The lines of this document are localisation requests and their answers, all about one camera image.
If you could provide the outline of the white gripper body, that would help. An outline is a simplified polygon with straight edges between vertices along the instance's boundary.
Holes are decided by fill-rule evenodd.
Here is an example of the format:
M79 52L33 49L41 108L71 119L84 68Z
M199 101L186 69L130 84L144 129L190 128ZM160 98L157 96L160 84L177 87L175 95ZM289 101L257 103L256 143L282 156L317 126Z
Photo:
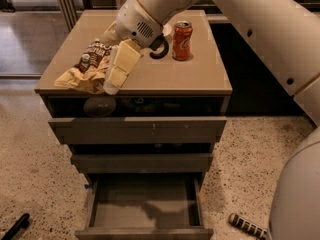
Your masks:
M163 27L144 11L138 0L127 0L116 16L115 31L121 39L132 39L147 48L162 34Z

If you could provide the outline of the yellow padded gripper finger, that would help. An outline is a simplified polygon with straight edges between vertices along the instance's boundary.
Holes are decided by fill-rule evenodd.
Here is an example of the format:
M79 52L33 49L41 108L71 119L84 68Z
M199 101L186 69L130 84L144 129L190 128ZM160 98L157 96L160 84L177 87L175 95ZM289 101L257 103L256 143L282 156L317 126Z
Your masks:
M104 91L109 95L115 95L140 58L140 46L131 39L121 41L119 45L113 46L103 85Z
M116 32L116 23L113 22L107 30L100 37L100 42L106 46L118 45L121 41L121 37Z

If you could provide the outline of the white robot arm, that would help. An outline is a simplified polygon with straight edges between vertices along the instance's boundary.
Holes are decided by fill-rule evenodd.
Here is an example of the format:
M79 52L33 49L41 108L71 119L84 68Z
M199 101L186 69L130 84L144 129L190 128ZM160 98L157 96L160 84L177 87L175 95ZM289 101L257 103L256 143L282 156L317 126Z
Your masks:
M127 0L104 32L156 49L165 25L198 0ZM320 121L320 18L294 0L212 0L285 91ZM320 126L293 152L274 194L266 240L320 240Z

